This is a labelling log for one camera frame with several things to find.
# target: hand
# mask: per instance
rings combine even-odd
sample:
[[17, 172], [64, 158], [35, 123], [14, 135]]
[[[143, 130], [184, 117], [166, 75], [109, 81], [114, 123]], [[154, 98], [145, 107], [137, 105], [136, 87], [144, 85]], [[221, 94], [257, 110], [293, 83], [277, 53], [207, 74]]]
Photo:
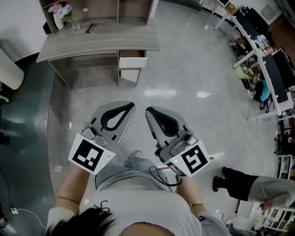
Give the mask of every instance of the hand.
[[260, 207], [263, 211], [267, 211], [272, 208], [272, 200], [265, 201], [260, 204]]

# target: vase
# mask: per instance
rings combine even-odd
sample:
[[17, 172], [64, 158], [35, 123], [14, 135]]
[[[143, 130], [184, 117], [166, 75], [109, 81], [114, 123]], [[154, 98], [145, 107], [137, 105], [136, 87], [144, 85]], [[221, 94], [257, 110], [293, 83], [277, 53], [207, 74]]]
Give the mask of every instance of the vase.
[[64, 23], [62, 20], [60, 20], [57, 16], [57, 14], [53, 14], [53, 19], [54, 19], [54, 22], [56, 24], [56, 27], [60, 30], [64, 27]]
[[75, 21], [75, 20], [71, 20], [71, 24], [72, 24], [72, 27], [73, 27], [73, 30], [78, 30], [80, 29], [80, 25], [79, 25], [79, 22], [78, 21]]

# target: shirt sleeve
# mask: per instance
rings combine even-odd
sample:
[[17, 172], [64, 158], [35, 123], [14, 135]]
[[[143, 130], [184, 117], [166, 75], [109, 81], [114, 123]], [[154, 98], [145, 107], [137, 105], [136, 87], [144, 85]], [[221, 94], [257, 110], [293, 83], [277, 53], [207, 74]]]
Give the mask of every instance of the shirt sleeve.
[[295, 200], [295, 191], [287, 191], [272, 200], [273, 207], [289, 207]]
[[47, 229], [49, 226], [56, 225], [61, 220], [69, 220], [75, 215], [74, 212], [61, 207], [54, 207], [49, 210]]
[[230, 236], [219, 215], [202, 212], [198, 220], [202, 225], [202, 236]]

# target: open drawer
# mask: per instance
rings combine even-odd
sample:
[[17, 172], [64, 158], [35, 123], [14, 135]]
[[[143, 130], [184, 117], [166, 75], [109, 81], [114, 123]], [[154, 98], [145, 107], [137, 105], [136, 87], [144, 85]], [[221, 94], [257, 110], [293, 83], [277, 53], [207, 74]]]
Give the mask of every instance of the open drawer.
[[146, 66], [147, 60], [144, 51], [122, 50], [120, 51], [119, 68], [142, 68]]

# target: eyeglasses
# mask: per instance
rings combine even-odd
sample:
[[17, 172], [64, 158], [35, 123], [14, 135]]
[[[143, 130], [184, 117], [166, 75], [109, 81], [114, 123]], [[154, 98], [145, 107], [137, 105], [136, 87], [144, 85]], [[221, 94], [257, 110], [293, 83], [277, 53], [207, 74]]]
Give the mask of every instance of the eyeglasses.
[[90, 24], [90, 26], [87, 28], [87, 30], [86, 30], [86, 33], [87, 34], [90, 34], [92, 31], [93, 31], [93, 26], [96, 26], [97, 25], [97, 23], [94, 23], [94, 22], [92, 22], [91, 24]]

